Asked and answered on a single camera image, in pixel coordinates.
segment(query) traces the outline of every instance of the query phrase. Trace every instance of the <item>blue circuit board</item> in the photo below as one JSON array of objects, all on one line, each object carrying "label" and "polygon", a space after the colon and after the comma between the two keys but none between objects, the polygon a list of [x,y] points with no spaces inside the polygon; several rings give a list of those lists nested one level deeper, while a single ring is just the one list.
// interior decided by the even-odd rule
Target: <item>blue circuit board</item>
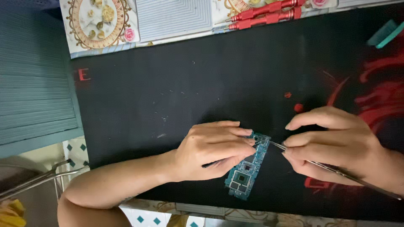
[{"label": "blue circuit board", "polygon": [[233,167],[225,180],[226,187],[230,188],[229,195],[242,200],[247,200],[250,195],[271,140],[271,137],[256,132],[253,132],[248,138],[255,139],[255,154],[246,157]]}]

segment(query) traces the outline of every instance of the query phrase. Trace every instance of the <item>screwdriver handle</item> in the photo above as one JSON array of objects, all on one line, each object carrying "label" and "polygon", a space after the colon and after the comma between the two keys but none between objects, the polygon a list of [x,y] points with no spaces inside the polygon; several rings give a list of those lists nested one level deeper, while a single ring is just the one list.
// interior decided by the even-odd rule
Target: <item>screwdriver handle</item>
[{"label": "screwdriver handle", "polygon": [[283,1],[276,1],[265,5],[259,8],[252,8],[246,11],[243,11],[236,16],[232,16],[230,19],[232,22],[235,21],[242,21],[253,18],[257,15],[266,14],[266,13],[273,13],[276,11],[281,10],[285,7],[295,7],[295,6],[302,6],[305,3],[305,0],[283,0]]},{"label": "screwdriver handle", "polygon": [[279,11],[276,13],[268,13],[261,18],[253,18],[237,21],[236,23],[229,25],[229,30],[250,28],[252,25],[257,24],[272,24],[282,20],[299,19],[301,15],[302,15],[302,9],[300,7],[292,8],[291,10],[285,12]]}]

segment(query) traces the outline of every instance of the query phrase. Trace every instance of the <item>mouse pad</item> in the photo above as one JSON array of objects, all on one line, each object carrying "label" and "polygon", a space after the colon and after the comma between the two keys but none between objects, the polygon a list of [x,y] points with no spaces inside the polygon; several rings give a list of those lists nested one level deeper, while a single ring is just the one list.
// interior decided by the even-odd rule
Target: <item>mouse pad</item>
[{"label": "mouse pad", "polygon": [[[404,40],[367,40],[404,4],[363,8],[72,60],[92,169],[178,147],[194,124],[239,120],[282,142],[297,113],[331,105],[358,114],[403,152]],[[227,175],[167,183],[141,199],[345,219],[404,221],[404,203],[365,187],[293,171],[270,145],[247,201]]]}]

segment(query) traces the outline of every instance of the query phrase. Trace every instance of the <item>hand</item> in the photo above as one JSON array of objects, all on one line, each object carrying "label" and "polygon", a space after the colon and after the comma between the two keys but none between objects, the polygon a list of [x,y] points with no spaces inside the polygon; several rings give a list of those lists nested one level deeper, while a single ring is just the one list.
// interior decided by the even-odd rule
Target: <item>hand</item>
[{"label": "hand", "polygon": [[404,194],[404,155],[383,148],[359,117],[334,107],[296,115],[285,127],[295,130],[317,124],[328,131],[293,135],[284,141],[284,156],[300,174],[321,181],[360,185],[305,160],[346,168],[353,175],[385,190]]},{"label": "hand", "polygon": [[[221,121],[194,125],[178,149],[165,156],[171,163],[171,181],[197,181],[221,177],[245,157],[255,153],[251,129],[240,122]],[[203,164],[221,160],[210,167]]]}]

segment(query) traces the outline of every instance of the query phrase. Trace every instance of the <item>person's left hand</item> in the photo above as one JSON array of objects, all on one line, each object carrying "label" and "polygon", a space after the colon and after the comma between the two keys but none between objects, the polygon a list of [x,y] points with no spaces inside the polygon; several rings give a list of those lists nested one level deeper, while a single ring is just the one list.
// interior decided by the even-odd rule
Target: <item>person's left hand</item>
[{"label": "person's left hand", "polygon": [[[194,125],[178,149],[167,152],[171,181],[197,181],[221,177],[245,157],[255,153],[251,129],[240,122],[220,121]],[[221,160],[207,168],[203,164]]]}]

